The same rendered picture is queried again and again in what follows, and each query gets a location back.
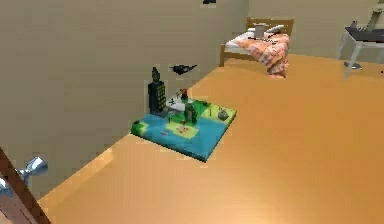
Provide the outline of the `blue green toy landscape model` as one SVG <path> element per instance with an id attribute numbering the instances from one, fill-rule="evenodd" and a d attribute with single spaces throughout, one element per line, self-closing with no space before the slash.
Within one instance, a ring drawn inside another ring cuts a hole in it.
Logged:
<path id="1" fill-rule="evenodd" d="M 132 123 L 131 133 L 202 162 L 208 160 L 237 114 L 235 109 L 190 98 L 187 88 L 167 98 L 156 67 L 147 90 L 149 113 Z"/>

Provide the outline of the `brown room door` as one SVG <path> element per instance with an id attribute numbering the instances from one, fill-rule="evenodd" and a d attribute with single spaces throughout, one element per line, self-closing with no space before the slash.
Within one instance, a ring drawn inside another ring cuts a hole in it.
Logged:
<path id="1" fill-rule="evenodd" d="M 21 180 L 9 158 L 0 147 L 0 178 L 13 190 L 14 196 L 0 195 L 0 212 L 12 224 L 51 224 L 51 221 Z"/>

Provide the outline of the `white pillow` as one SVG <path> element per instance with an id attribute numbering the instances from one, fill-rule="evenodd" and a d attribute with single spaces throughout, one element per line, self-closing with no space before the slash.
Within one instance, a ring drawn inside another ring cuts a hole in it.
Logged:
<path id="1" fill-rule="evenodd" d="M 285 28 L 285 25 L 282 25 L 282 24 L 279 24 L 279 25 L 276 25 L 270 29 L 267 29 L 264 31 L 264 33 L 276 33 L 276 32 L 279 32 Z M 247 29 L 247 32 L 254 32 L 255 31 L 255 28 L 248 28 Z"/>

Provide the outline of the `wooden bed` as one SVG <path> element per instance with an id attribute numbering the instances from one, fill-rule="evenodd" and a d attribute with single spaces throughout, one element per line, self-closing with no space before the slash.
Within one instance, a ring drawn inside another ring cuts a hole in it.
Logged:
<path id="1" fill-rule="evenodd" d="M 253 40 L 263 40 L 263 38 L 258 39 L 254 38 L 254 32 L 247 32 L 248 28 L 254 28 L 255 23 L 265 23 L 266 24 L 266 30 L 270 29 L 276 25 L 282 24 L 285 25 L 285 28 L 279 32 L 271 33 L 272 35 L 276 34 L 287 34 L 290 38 L 290 34 L 292 33 L 292 28 L 294 24 L 293 19 L 285 19 L 285 20 L 278 20 L 278 19 L 256 19 L 256 18 L 247 18 L 246 23 L 246 31 L 242 33 L 241 35 L 237 36 L 236 38 L 243 38 L 247 37 L 249 39 Z M 244 49 L 240 48 L 238 45 L 233 43 L 233 40 L 230 40 L 226 42 L 225 44 L 221 45 L 220 49 L 220 63 L 219 66 L 224 66 L 224 60 L 226 58 L 234 58 L 234 59 L 242 59 L 242 60 L 248 60 L 248 61 L 256 61 L 251 55 L 249 55 Z"/>

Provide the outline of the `black toy aeroplane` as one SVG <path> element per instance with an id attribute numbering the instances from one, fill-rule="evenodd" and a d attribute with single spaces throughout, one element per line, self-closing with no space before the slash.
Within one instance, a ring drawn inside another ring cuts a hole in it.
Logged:
<path id="1" fill-rule="evenodd" d="M 185 74 L 187 72 L 192 71 L 195 68 L 195 65 L 175 65 L 171 66 L 170 69 L 178 75 Z"/>

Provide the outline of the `orange checked blanket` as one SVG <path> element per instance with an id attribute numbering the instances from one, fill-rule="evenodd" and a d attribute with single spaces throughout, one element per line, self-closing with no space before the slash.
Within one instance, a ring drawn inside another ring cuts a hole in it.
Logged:
<path id="1" fill-rule="evenodd" d="M 287 34 L 266 33 L 263 40 L 247 37 L 235 38 L 233 43 L 244 49 L 256 61 L 267 68 L 267 73 L 274 78 L 285 78 L 288 67 L 290 38 Z"/>

